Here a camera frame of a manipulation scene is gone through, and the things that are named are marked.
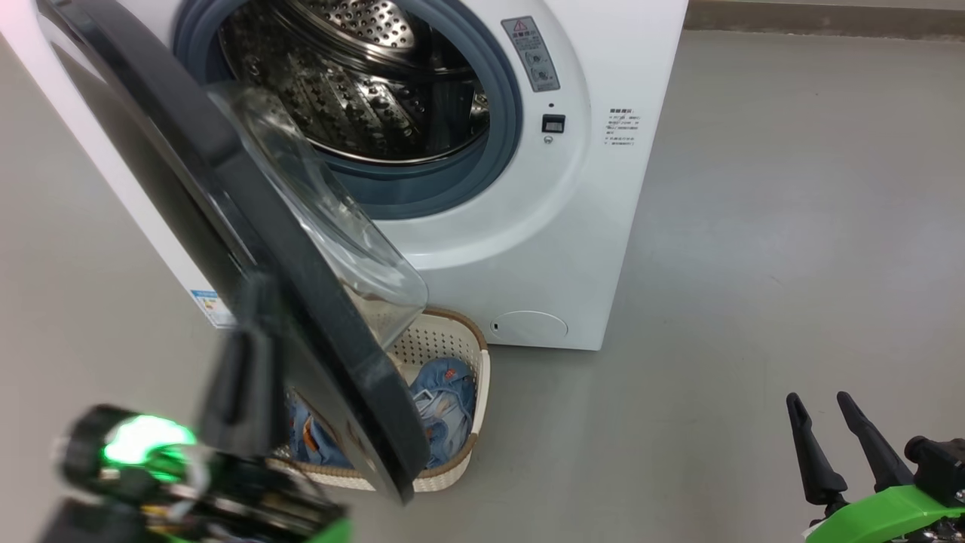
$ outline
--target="caution sticker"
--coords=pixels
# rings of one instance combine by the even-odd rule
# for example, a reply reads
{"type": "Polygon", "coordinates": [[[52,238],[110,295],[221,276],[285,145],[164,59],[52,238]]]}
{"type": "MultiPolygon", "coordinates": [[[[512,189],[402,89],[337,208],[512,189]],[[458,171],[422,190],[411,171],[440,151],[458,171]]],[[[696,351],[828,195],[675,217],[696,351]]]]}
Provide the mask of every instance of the caution sticker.
{"type": "Polygon", "coordinates": [[[628,107],[611,107],[603,131],[603,145],[632,147],[637,144],[640,114],[628,107]]]}
{"type": "Polygon", "coordinates": [[[539,33],[537,24],[529,16],[506,19],[503,28],[510,35],[512,46],[523,61],[523,67],[530,78],[533,92],[560,90],[560,80],[556,76],[553,59],[546,50],[546,43],[539,33]]]}
{"type": "Polygon", "coordinates": [[[234,315],[224,301],[218,298],[214,291],[191,291],[191,296],[198,303],[205,316],[217,329],[227,329],[234,326],[234,315]]]}

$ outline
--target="open door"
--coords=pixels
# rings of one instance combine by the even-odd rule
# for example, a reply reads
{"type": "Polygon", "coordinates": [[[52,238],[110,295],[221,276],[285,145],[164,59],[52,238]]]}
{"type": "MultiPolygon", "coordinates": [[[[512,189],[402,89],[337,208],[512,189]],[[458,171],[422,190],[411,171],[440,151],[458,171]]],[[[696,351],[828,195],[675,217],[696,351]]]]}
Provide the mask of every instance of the open door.
{"type": "Polygon", "coordinates": [[[246,273],[277,279],[290,314],[289,385],[339,434],[376,490],[409,500],[428,445],[385,348],[425,306],[425,283],[339,189],[270,95],[202,89],[115,0],[39,6],[177,174],[174,188],[184,197],[169,204],[199,217],[199,236],[219,255],[220,266],[205,268],[219,295],[231,307],[246,273]]]}

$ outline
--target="white washing machine body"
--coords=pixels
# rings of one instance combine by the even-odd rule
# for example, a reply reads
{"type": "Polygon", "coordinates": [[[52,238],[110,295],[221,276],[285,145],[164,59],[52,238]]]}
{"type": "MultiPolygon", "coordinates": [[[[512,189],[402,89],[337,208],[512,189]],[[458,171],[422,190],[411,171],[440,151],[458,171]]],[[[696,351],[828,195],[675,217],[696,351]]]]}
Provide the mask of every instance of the white washing machine body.
{"type": "MultiPolygon", "coordinates": [[[[422,1],[399,4],[415,11],[422,1]]],[[[184,5],[121,3],[171,46],[184,5]]],[[[498,177],[466,201],[377,224],[423,276],[430,303],[466,314],[487,340],[599,349],[686,1],[463,0],[461,6],[509,61],[518,87],[517,143],[498,177]],[[539,74],[517,48],[536,36],[559,81],[550,87],[558,88],[540,89],[539,74]],[[560,115],[562,132],[545,126],[544,116],[560,115]]],[[[181,285],[214,324],[228,323],[205,266],[144,189],[139,177],[150,168],[135,167],[141,158],[112,142],[103,116],[95,116],[63,54],[50,45],[89,66],[78,44],[38,14],[35,0],[8,0],[0,15],[6,40],[181,285]]]]}

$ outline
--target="laundry basket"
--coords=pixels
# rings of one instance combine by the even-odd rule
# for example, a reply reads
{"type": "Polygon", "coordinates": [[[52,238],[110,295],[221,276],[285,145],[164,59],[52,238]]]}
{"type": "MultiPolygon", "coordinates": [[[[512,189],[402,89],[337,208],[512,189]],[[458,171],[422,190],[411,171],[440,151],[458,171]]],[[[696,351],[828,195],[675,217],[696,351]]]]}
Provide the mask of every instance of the laundry basket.
{"type": "MultiPolygon", "coordinates": [[[[423,470],[413,481],[416,492],[435,492],[448,488],[462,477],[469,466],[473,446],[483,427],[486,398],[489,395],[489,350],[483,333],[468,318],[447,309],[429,308],[389,350],[407,383],[412,383],[426,362],[441,357],[456,357],[466,362],[476,378],[476,411],[473,427],[466,444],[449,462],[423,470]]],[[[278,468],[290,470],[289,462],[271,461],[278,468]]],[[[374,490],[369,481],[356,470],[296,463],[299,470],[321,484],[358,490],[374,490]]]]}

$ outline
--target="blue clothing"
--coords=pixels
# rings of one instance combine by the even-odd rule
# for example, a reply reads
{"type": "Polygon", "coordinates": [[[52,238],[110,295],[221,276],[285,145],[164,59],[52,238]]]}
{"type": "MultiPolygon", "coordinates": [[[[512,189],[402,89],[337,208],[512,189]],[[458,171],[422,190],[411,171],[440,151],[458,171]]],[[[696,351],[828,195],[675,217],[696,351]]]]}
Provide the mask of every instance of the blue clothing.
{"type": "Polygon", "coordinates": [[[425,364],[409,387],[428,439],[427,469],[438,468],[466,444],[476,410],[473,372],[458,358],[425,364]]]}
{"type": "Polygon", "coordinates": [[[335,445],[335,440],[312,417],[297,397],[289,401],[289,448],[291,459],[320,466],[351,468],[351,462],[335,445]]]}
{"type": "MultiPolygon", "coordinates": [[[[426,429],[429,447],[426,469],[438,468],[452,460],[469,438],[476,410],[473,372],[458,358],[439,358],[423,365],[409,391],[426,429]]],[[[335,440],[295,395],[289,398],[289,418],[292,460],[336,468],[352,467],[335,440]]]]}

